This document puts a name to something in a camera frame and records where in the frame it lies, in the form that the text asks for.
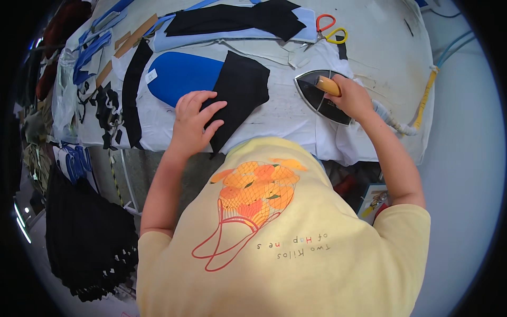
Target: orange scissor handle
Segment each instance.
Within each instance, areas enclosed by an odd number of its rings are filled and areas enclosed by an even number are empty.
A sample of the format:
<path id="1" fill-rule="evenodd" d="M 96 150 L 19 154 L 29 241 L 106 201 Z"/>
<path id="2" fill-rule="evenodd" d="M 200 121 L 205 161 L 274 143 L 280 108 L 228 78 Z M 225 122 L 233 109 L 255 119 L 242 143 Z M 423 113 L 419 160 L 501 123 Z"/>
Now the orange scissor handle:
<path id="1" fill-rule="evenodd" d="M 323 18 L 323 17 L 328 17 L 328 18 L 332 18 L 333 21 L 331 24 L 323 27 L 323 28 L 320 28 L 320 19 Z M 324 31 L 324 30 L 327 30 L 328 28 L 332 27 L 333 25 L 335 25 L 336 23 L 336 19 L 334 16 L 332 16 L 331 14 L 321 14 L 317 17 L 317 32 L 321 32 L 321 31 Z"/>

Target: brown strip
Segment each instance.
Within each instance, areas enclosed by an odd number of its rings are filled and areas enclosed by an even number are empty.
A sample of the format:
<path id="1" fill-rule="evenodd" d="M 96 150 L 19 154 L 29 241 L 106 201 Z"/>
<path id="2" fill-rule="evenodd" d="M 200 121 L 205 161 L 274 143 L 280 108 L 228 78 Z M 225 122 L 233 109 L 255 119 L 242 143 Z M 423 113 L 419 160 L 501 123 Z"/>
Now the brown strip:
<path id="1" fill-rule="evenodd" d="M 115 42 L 115 50 L 117 50 L 120 47 L 120 44 L 122 44 L 126 39 L 128 39 L 130 36 L 130 31 L 127 32 L 124 36 L 122 36 L 119 40 Z"/>
<path id="2" fill-rule="evenodd" d="M 139 40 L 148 30 L 155 25 L 155 23 L 158 21 L 158 17 L 156 14 L 151 16 L 145 23 L 143 23 L 135 32 L 132 34 L 126 41 L 123 43 L 122 47 L 115 53 L 116 58 L 120 58 L 123 56 L 123 54 L 127 53 L 128 50 L 132 48 L 135 42 Z M 111 61 L 107 62 L 104 69 L 100 72 L 97 79 L 95 80 L 96 86 L 102 85 L 105 78 L 109 75 L 109 73 L 113 70 L 113 64 L 111 64 Z"/>

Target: wooden handle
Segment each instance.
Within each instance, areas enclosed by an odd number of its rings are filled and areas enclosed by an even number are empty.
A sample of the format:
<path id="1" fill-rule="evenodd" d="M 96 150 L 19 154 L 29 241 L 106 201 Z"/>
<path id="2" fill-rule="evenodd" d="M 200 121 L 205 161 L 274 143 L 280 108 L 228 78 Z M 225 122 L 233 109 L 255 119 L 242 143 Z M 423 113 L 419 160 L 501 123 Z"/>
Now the wooden handle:
<path id="1" fill-rule="evenodd" d="M 327 77 L 319 76 L 315 81 L 315 87 L 335 97 L 342 96 L 342 91 L 340 90 L 340 87 L 338 87 L 338 85 L 333 80 Z"/>

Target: yellow hose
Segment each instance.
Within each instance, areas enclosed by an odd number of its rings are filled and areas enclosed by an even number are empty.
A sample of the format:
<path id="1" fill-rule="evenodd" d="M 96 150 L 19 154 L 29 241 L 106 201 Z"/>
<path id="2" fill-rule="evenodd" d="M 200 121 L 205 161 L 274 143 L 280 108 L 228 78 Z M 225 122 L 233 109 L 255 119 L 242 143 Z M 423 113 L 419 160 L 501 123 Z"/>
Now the yellow hose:
<path id="1" fill-rule="evenodd" d="M 440 69 L 434 66 L 433 70 L 431 71 L 431 74 L 429 75 L 424 95 L 422 96 L 421 103 L 419 104 L 419 112 L 413 125 L 417 130 L 419 130 L 419 128 L 421 127 L 422 114 L 424 112 L 424 108 L 426 107 L 426 102 L 428 101 L 429 91 L 431 90 L 431 87 L 433 86 L 433 83 L 435 82 L 435 78 L 437 77 L 439 71 Z"/>

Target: white tag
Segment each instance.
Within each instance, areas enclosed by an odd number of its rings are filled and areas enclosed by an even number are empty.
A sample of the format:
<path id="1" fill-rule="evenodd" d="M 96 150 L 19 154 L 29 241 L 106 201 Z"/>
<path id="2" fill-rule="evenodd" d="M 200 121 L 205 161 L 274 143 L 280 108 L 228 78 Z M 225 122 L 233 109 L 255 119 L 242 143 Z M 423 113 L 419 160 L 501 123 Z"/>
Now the white tag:
<path id="1" fill-rule="evenodd" d="M 144 77 L 144 80 L 146 80 L 146 83 L 149 84 L 156 77 L 157 77 L 157 71 L 155 69 L 152 69 L 151 72 L 149 72 L 148 74 L 146 74 L 146 76 Z"/>

